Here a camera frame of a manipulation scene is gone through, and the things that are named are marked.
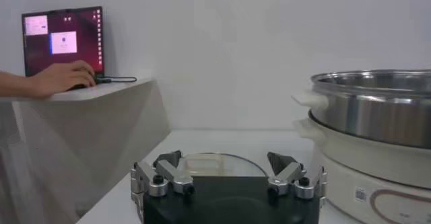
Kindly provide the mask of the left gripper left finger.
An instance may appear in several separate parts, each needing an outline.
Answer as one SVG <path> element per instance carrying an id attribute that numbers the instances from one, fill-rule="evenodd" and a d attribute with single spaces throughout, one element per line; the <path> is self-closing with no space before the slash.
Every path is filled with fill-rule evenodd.
<path id="1" fill-rule="evenodd" d="M 174 193 L 185 196 L 193 194 L 193 177 L 177 168 L 182 157 L 182 152 L 177 150 L 159 155 L 152 164 L 135 162 L 130 172 L 131 192 L 163 197 L 172 188 Z"/>

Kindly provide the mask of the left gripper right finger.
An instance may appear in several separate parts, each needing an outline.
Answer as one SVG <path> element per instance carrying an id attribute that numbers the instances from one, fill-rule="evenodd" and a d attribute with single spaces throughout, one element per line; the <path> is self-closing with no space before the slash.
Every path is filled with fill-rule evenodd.
<path id="1" fill-rule="evenodd" d="M 268 152 L 267 158 L 274 176 L 267 179 L 267 193 L 270 199 L 292 193 L 299 199 L 313 199 L 314 197 L 326 199 L 327 170 L 322 165 L 317 176 L 311 180 L 306 177 L 306 168 L 293 157 L 279 153 Z"/>

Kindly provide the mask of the bare person hand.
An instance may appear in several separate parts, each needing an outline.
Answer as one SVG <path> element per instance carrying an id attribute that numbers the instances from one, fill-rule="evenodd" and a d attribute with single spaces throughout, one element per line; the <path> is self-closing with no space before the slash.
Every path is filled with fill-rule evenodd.
<path id="1" fill-rule="evenodd" d="M 29 78 L 31 98 L 46 98 L 76 85 L 94 87 L 95 72 L 85 61 L 55 63 Z"/>

